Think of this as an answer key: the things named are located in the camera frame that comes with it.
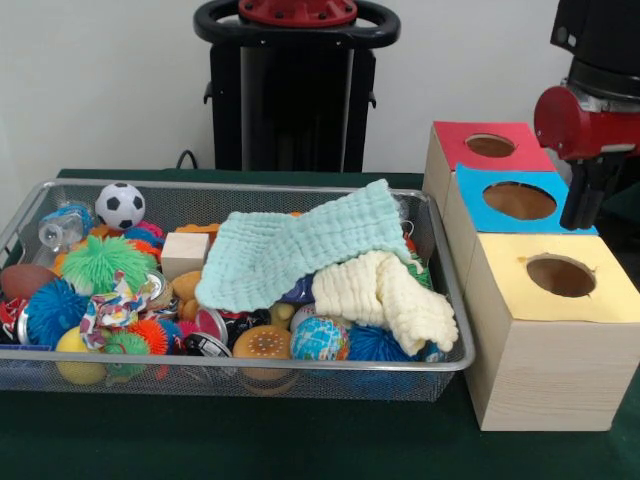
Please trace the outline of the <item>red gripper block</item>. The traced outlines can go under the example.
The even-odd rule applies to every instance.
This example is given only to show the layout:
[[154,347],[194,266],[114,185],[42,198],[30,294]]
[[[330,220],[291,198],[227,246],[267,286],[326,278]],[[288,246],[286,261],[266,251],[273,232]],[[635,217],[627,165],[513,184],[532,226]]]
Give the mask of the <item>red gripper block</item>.
[[[554,86],[536,103],[534,131],[541,147],[570,161],[572,178],[560,224],[592,227],[619,178],[624,155],[639,155],[639,106]],[[583,160],[590,160],[587,166]]]

